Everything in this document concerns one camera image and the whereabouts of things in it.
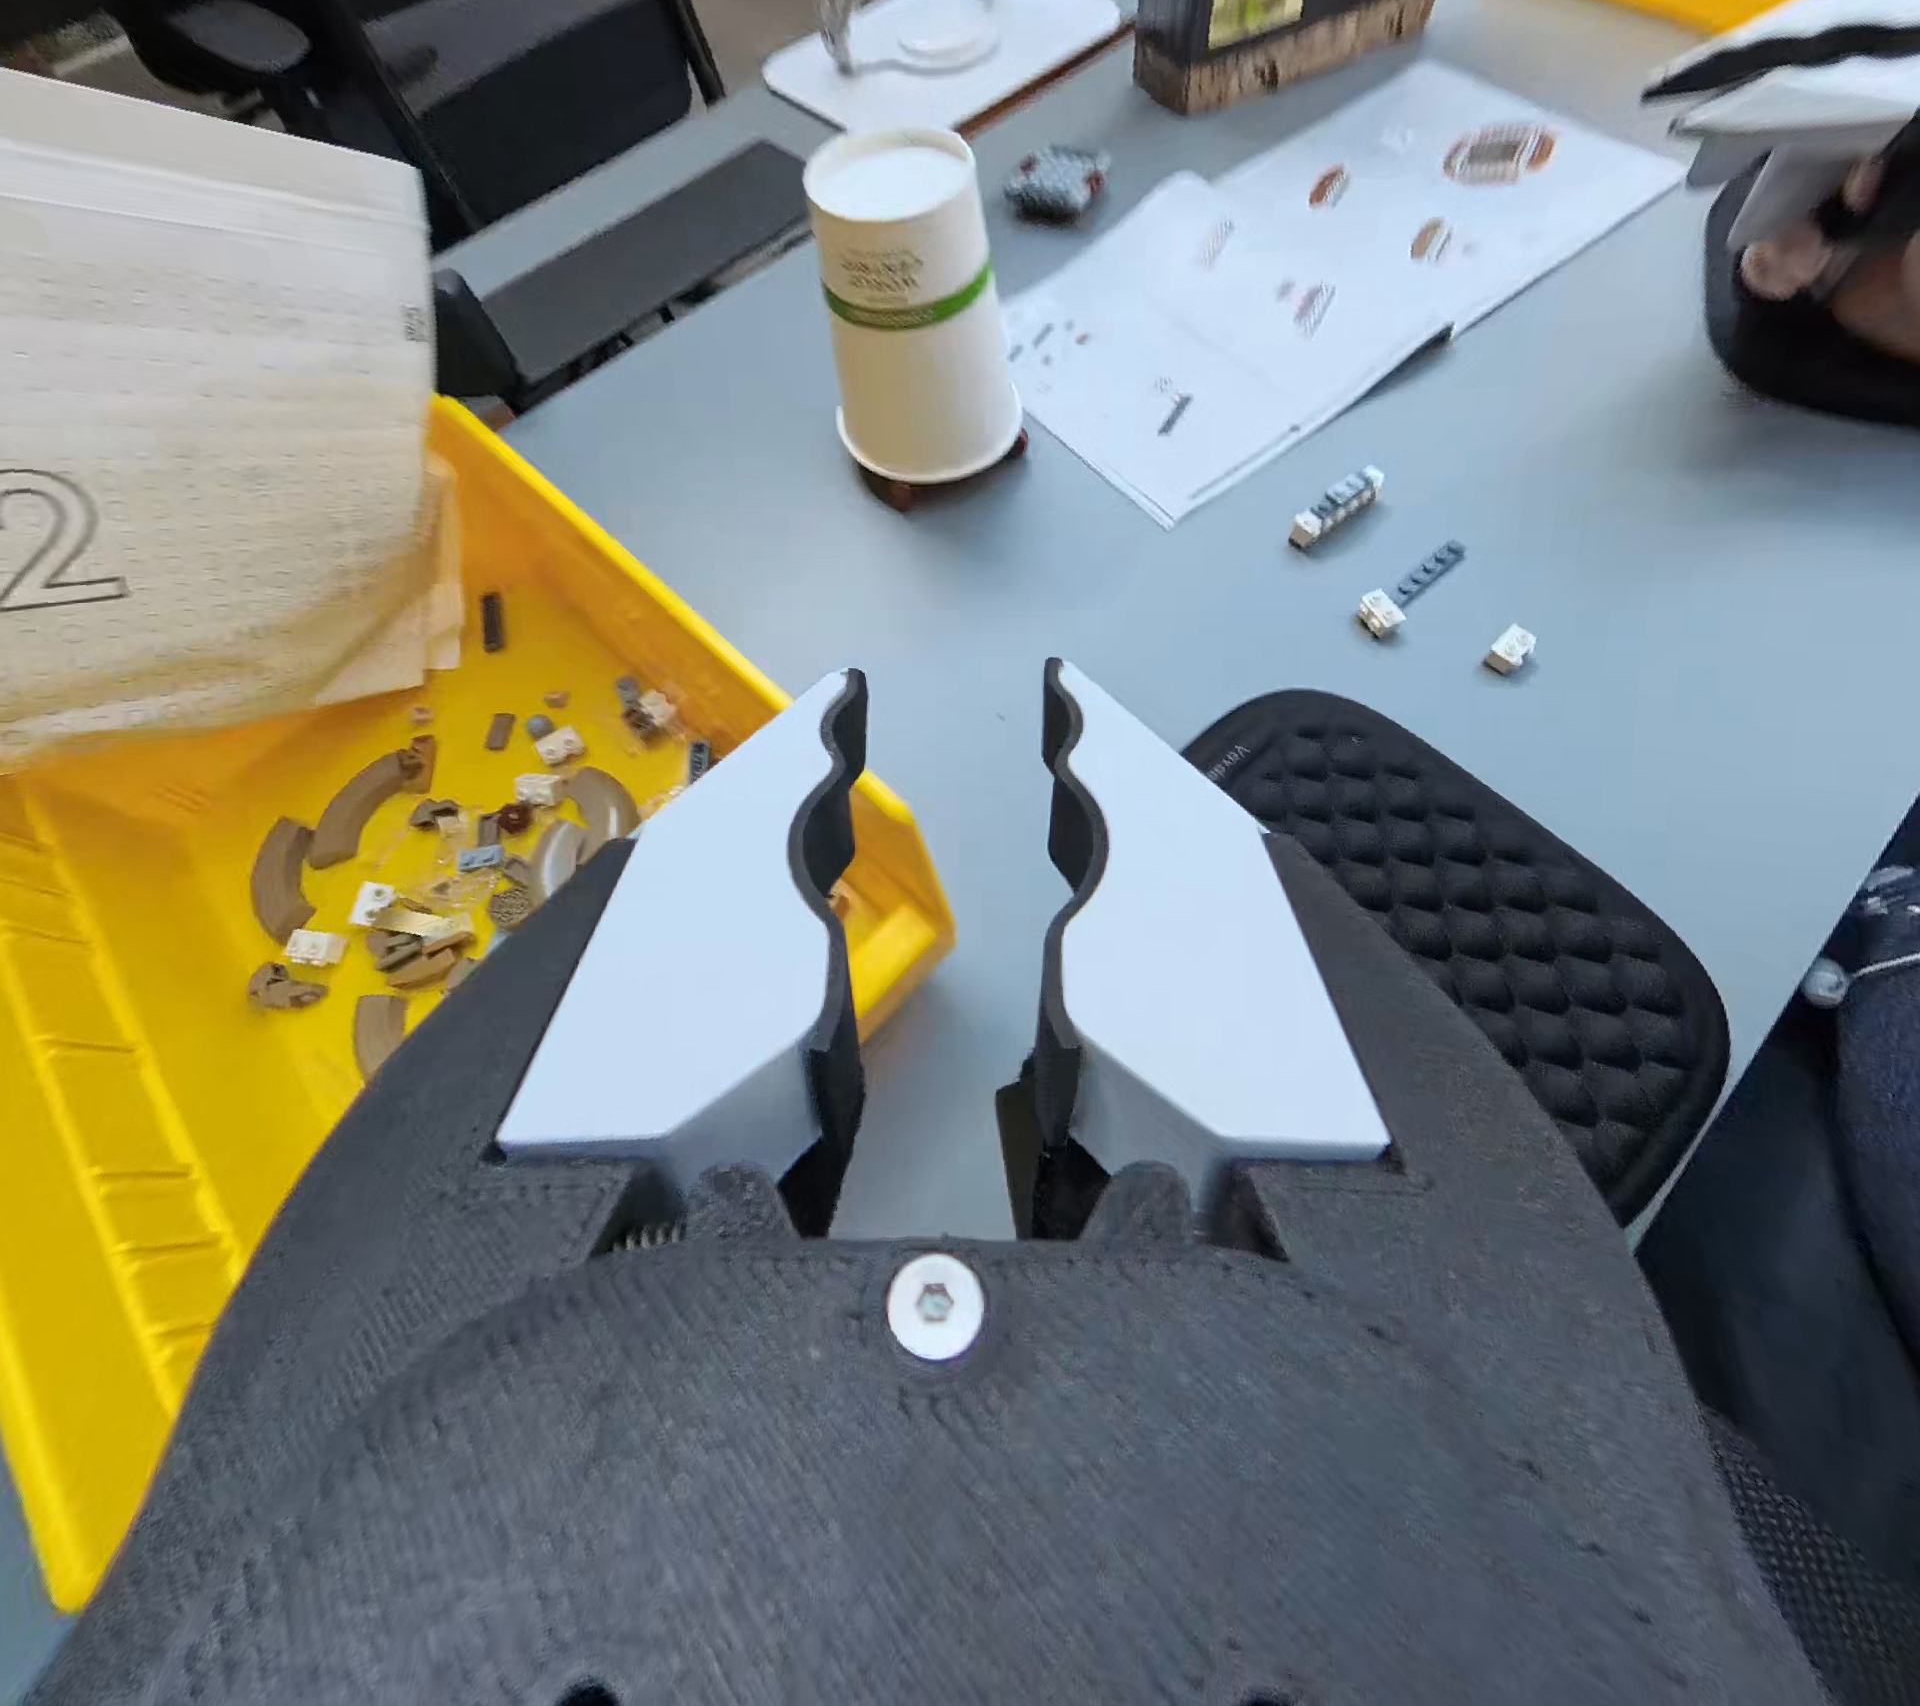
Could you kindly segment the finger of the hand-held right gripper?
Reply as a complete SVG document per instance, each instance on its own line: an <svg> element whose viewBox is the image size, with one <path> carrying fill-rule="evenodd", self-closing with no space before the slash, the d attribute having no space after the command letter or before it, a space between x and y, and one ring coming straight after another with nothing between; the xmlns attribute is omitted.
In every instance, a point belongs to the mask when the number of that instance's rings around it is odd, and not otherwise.
<svg viewBox="0 0 1920 1706"><path fill-rule="evenodd" d="M1920 61L1853 55L1780 65L1737 90L1684 104L1665 138L1691 143L1691 181L1725 184L1770 152L1858 160L1879 152L1920 107Z"/></svg>
<svg viewBox="0 0 1920 1706"><path fill-rule="evenodd" d="M1784 0L1740 26L1705 41L1661 65L1644 99L1691 99L1731 94L1780 67L1828 67L1843 61L1909 61L1920 52L1920 0Z"/></svg>

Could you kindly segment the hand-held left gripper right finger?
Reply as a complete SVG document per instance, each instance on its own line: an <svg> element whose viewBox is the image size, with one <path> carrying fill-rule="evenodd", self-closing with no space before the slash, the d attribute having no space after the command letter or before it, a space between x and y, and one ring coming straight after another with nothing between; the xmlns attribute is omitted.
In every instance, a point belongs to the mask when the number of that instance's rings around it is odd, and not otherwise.
<svg viewBox="0 0 1920 1706"><path fill-rule="evenodd" d="M995 1093L1021 1235L1069 1239L1134 1165L1197 1220L1250 1165L1383 1165L1379 1094L1272 840L1069 659L1044 661L1044 926L1037 1036Z"/></svg>

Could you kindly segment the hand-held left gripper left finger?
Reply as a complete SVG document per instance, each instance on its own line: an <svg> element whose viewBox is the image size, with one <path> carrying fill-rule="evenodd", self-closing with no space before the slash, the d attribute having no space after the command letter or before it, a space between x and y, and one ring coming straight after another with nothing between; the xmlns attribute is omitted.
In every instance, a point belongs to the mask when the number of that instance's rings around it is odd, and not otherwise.
<svg viewBox="0 0 1920 1706"><path fill-rule="evenodd" d="M619 844L610 897L507 1102L507 1165L629 1158L671 1193L765 1173L828 1235L868 1079L834 883L868 675L822 675Z"/></svg>

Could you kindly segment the pile of lego pieces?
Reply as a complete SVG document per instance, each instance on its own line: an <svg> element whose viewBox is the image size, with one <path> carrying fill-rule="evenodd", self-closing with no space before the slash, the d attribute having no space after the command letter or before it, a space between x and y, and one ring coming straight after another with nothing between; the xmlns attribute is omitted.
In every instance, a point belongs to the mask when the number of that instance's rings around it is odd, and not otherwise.
<svg viewBox="0 0 1920 1706"><path fill-rule="evenodd" d="M431 677L397 741L317 813L279 820L250 904L275 954L255 1010L347 1019L356 1083L602 847L640 835L737 748L664 672L597 659L514 589L472 601L480 652Z"/></svg>

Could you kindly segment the white lego brick strip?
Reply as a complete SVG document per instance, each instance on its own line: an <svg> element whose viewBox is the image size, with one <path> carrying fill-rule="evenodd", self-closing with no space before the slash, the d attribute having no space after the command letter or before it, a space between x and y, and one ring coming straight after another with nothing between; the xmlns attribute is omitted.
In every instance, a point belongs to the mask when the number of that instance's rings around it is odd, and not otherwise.
<svg viewBox="0 0 1920 1706"><path fill-rule="evenodd" d="M1362 465L1342 474L1334 485L1325 485L1305 508L1293 512L1291 522L1291 551L1314 551L1338 530L1345 530L1352 518L1370 512L1383 499L1385 471L1383 465Z"/></svg>

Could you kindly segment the lego instruction booklet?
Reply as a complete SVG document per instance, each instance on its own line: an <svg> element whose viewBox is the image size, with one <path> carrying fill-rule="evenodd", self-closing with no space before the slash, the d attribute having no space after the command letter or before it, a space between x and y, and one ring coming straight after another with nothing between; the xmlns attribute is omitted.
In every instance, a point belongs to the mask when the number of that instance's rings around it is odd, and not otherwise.
<svg viewBox="0 0 1920 1706"><path fill-rule="evenodd" d="M1684 175L1418 61L1217 181L1150 187L1004 305L1011 380L1028 420L1175 525Z"/></svg>

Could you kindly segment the brown lego piece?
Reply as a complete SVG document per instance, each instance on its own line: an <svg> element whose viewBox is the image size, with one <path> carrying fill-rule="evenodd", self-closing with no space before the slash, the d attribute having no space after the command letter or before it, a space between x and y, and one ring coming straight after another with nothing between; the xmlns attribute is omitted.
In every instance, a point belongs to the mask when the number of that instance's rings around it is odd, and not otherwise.
<svg viewBox="0 0 1920 1706"><path fill-rule="evenodd" d="M938 508L938 504L952 504L952 500L963 500L987 485L995 485L1004 474L1011 474L1028 454L1028 429L1021 427L1011 445L1004 449L1004 457L995 457L994 465L978 471L978 474L963 474L963 477L952 477L952 483L902 483L902 477L886 477L881 471L868 471L856 462L856 477L865 483L865 489L871 499L881 499L886 508L894 512L926 512L926 508Z"/></svg>

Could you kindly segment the grey and brown lego assembly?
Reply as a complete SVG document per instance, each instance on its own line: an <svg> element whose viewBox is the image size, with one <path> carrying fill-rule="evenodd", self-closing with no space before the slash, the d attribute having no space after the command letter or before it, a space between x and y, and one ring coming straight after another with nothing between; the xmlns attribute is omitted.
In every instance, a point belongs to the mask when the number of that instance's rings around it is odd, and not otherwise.
<svg viewBox="0 0 1920 1706"><path fill-rule="evenodd" d="M1040 143L1025 152L1002 184L1018 221L1077 228L1104 204L1111 157L1077 143Z"/></svg>

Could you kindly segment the person's leg in dark jeans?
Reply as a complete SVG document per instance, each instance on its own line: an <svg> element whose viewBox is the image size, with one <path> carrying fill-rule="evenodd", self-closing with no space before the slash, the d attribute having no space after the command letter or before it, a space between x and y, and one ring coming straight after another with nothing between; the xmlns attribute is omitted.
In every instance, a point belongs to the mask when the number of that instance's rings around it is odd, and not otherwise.
<svg viewBox="0 0 1920 1706"><path fill-rule="evenodd" d="M1895 826L1639 1262L1832 1700L1920 1697L1920 826Z"/></svg>

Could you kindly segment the white paper cup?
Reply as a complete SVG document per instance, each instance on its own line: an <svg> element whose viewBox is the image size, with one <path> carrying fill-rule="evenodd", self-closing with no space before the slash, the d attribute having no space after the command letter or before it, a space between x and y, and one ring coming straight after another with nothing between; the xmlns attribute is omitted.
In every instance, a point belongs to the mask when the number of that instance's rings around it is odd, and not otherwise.
<svg viewBox="0 0 1920 1706"><path fill-rule="evenodd" d="M952 483L1004 457L1025 406L971 143L949 128L840 131L807 157L804 193L853 462Z"/></svg>

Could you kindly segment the white paper bag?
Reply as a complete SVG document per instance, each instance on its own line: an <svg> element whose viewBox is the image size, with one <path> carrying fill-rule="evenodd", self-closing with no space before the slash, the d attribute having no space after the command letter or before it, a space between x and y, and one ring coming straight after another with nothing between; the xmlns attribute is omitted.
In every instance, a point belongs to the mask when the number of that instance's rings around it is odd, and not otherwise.
<svg viewBox="0 0 1920 1706"><path fill-rule="evenodd" d="M0 761L461 661L415 163L6 67Z"/></svg>

